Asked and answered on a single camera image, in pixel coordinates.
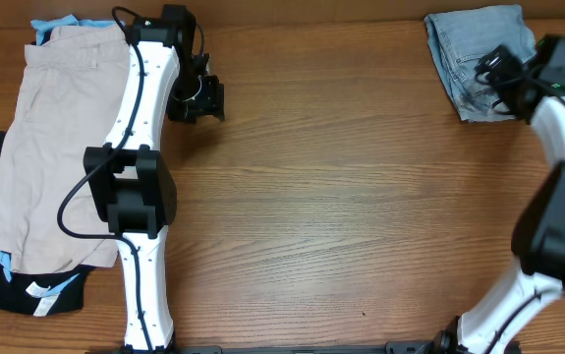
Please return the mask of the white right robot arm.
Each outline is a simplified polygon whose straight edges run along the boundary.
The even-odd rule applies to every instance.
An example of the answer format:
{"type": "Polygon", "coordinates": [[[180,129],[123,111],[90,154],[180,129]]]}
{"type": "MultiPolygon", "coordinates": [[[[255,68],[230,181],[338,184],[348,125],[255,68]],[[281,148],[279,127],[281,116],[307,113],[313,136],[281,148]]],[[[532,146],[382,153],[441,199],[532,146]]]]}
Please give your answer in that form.
{"type": "Polygon", "coordinates": [[[551,171],[514,228],[510,267],[429,353],[517,353],[515,336],[565,296],[565,36],[546,35],[526,63],[500,45],[479,60],[476,78],[533,129],[551,171]]]}

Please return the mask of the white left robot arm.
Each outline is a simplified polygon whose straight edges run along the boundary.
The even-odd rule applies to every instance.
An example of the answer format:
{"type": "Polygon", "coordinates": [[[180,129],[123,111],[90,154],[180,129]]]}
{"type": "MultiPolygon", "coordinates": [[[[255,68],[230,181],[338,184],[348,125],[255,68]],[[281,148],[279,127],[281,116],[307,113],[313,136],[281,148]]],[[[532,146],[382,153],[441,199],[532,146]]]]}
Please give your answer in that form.
{"type": "Polygon", "coordinates": [[[124,353],[174,353],[175,328],[165,275],[165,245],[177,212],[177,188],[160,152],[164,121],[224,120],[224,86],[184,5],[166,4],[157,18],[135,16],[125,28],[131,66],[125,93],[102,147],[88,147],[84,169],[107,238],[118,246],[127,328],[124,353]]]}

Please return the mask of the light blue denim shorts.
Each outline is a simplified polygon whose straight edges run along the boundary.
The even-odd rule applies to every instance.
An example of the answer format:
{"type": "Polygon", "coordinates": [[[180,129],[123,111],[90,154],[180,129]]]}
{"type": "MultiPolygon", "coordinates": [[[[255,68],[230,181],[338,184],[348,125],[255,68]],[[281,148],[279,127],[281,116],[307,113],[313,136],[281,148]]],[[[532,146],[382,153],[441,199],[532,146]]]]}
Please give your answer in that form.
{"type": "Polygon", "coordinates": [[[494,5],[424,17],[427,44],[440,81],[461,120],[497,122],[512,117],[494,109],[498,95],[475,80],[479,60],[499,45],[521,62],[535,55],[536,40],[522,7],[494,5]]]}

